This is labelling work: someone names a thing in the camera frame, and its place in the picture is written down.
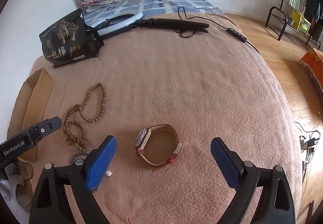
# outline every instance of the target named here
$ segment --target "pink blanket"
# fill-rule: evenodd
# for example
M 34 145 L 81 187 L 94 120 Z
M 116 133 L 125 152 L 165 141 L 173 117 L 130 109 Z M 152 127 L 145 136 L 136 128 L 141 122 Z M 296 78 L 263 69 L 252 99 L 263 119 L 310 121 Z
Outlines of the pink blanket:
M 178 18 L 177 14 L 159 17 Z M 203 17 L 241 32 L 220 15 Z M 72 119 L 86 128 L 89 150 L 109 134 L 117 138 L 110 183 L 105 176 L 94 195 L 111 224 L 126 224 L 127 218 L 132 224 L 216 223 L 235 191 L 227 186 L 211 155 L 214 137 L 221 137 L 242 160 L 258 167 L 281 165 L 297 213 L 302 164 L 284 93 L 252 47 L 218 26 L 211 24 L 208 30 L 209 34 L 183 39 L 171 30 L 137 28 L 105 40 L 97 58 L 58 69 L 44 57 L 35 62 L 32 72 L 44 67 L 55 81 L 44 119 L 57 115 L 64 120 L 68 109 L 83 102 L 95 83 L 102 82 L 107 89 L 106 113 L 100 121 L 88 124 L 79 114 Z M 84 110 L 86 116 L 96 116 L 100 102 L 98 90 Z M 175 128 L 182 149 L 174 164 L 152 172 L 136 156 L 134 142 L 142 128 L 164 123 Z M 156 161 L 173 149 L 168 138 L 151 139 L 145 154 Z M 46 163 L 68 165 L 77 152 L 62 129 L 41 140 L 33 188 Z M 82 223 L 71 189 L 67 191 L 77 223 Z M 260 191 L 244 223 L 250 223 Z

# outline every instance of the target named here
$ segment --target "power adapter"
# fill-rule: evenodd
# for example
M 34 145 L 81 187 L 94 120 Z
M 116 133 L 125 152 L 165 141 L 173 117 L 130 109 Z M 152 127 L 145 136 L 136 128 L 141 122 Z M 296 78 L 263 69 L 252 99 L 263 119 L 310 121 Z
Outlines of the power adapter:
M 317 138 L 311 138 L 310 140 L 307 141 L 307 147 L 315 146 L 318 143 Z
M 301 144 L 301 150 L 304 150 L 306 148 L 310 148 L 312 146 L 315 146 L 319 141 L 319 138 L 311 138 L 310 140 L 306 141 L 306 139 L 302 139 L 300 141 Z

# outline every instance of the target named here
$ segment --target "yellow box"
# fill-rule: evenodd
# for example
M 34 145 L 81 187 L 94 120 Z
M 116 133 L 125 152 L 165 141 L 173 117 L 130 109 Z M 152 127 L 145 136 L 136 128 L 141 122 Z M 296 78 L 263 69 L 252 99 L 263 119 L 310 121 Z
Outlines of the yellow box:
M 301 34 L 307 35 L 309 28 L 311 27 L 310 22 L 304 18 L 297 10 L 293 11 L 292 19 L 295 21 L 293 23 L 294 29 L 299 31 Z

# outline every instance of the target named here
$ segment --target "black snack bag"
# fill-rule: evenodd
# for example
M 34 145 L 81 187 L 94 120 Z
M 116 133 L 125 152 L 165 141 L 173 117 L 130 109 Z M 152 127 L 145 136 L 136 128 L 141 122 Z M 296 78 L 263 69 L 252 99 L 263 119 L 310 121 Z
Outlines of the black snack bag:
M 43 54 L 54 68 L 96 57 L 104 45 L 98 32 L 85 24 L 83 12 L 77 9 L 55 22 L 39 35 Z

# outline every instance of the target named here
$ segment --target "cardboard piece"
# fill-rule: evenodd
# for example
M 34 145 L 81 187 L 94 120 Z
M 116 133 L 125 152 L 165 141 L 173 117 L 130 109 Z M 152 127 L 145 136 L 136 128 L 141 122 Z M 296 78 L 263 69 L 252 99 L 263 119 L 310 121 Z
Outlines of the cardboard piece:
M 27 78 L 20 89 L 12 111 L 7 139 L 43 120 L 53 85 L 53 77 L 44 68 L 39 69 Z M 37 149 L 38 146 L 36 145 L 19 158 L 36 162 Z

